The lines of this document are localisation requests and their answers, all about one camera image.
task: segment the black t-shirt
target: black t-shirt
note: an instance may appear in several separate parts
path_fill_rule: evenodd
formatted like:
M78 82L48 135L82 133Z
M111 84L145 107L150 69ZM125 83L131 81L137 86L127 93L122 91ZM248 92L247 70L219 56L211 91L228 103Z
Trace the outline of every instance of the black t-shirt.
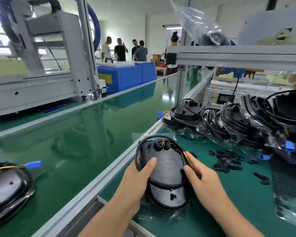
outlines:
M124 46L115 46L114 47L114 52L116 52L116 55L118 56L118 61L124 62L126 61L126 54L125 54L125 48Z
M133 48L132 48L132 55L134 55L135 54L135 51L139 48L140 46L134 46Z

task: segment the forearm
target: forearm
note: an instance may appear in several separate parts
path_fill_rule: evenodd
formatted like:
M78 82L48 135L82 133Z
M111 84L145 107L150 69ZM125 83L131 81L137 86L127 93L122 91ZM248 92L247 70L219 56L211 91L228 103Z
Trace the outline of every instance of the forearm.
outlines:
M263 237L229 200L212 213L228 237Z
M78 237L119 237L125 233L132 213L122 201L113 197L87 224Z

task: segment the gray t-shirt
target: gray t-shirt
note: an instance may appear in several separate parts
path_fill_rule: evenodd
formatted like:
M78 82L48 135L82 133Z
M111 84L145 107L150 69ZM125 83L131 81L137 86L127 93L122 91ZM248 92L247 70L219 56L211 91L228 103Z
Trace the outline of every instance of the gray t-shirt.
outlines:
M134 55L137 56L138 61L146 62L147 54L148 54L148 48L141 46L135 51Z

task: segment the hand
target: hand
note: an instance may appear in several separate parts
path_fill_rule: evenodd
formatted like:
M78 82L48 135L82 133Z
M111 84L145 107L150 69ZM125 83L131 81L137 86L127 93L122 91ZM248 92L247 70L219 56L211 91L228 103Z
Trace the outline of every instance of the hand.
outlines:
M140 172L136 168L135 161L125 170L122 181L113 198L118 198L122 205L129 208L132 216L139 210L140 199L146 191L147 181L156 164L157 158L153 157Z
M221 209L233 206L231 200L227 196L217 173L205 166L199 160L195 159L186 151L187 158L191 163L191 167L184 166L184 171L189 179L198 200L212 214L218 214Z

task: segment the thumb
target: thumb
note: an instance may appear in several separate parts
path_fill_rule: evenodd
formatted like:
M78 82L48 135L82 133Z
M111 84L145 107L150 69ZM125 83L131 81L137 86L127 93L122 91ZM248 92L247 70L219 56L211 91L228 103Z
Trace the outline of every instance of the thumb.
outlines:
M148 163L145 165L145 167L140 171L140 174L148 181L152 171L156 167L157 164L157 158L153 157L148 161Z
M194 170L189 167L188 165L184 166L184 172L188 178L188 180L190 181L191 185L193 186L193 188L200 183L201 181L199 180L199 178L197 177L196 173L194 172Z

